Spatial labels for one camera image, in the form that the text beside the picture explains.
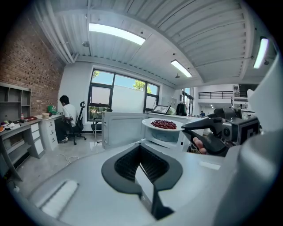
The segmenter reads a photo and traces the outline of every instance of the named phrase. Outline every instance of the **red object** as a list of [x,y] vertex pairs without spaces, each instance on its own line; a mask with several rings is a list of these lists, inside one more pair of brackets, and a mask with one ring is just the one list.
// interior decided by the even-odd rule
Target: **red object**
[[25,118],[25,122],[30,122],[30,121],[33,121],[33,120],[37,120],[37,117],[35,117],[35,116],[30,116],[30,117],[26,117],[26,118]]
[[174,122],[169,122],[166,120],[155,120],[151,122],[151,125],[162,128],[162,129],[176,129],[177,126]]

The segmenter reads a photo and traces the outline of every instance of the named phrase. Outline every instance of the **white t-shirt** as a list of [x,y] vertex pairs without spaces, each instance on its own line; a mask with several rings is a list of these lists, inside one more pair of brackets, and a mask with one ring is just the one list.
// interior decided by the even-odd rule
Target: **white t-shirt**
[[76,108],[74,105],[71,104],[67,104],[65,106],[63,106],[63,111],[64,111],[64,115],[65,117],[70,117],[73,120],[71,121],[71,125],[72,127],[76,126],[76,120],[77,120],[77,113],[76,113]]

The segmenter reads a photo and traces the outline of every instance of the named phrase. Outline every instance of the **hand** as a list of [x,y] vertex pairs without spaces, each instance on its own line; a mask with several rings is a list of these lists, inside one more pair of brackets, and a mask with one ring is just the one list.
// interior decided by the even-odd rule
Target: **hand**
[[194,137],[193,141],[194,141],[195,145],[198,147],[199,152],[201,154],[207,153],[207,150],[203,147],[203,143],[197,137]]

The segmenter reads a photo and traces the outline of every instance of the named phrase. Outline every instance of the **door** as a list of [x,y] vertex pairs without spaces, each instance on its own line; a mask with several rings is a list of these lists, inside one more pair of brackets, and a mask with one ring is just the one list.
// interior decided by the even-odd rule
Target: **door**
[[102,146],[104,149],[134,143],[145,137],[142,120],[146,113],[102,112]]

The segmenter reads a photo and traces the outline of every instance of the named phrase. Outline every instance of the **red beans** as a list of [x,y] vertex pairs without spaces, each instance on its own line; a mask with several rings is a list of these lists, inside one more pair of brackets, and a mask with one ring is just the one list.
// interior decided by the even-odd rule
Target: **red beans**
[[151,124],[155,127],[162,128],[162,129],[176,129],[177,128],[174,122],[169,122],[166,120],[155,120],[151,122]]

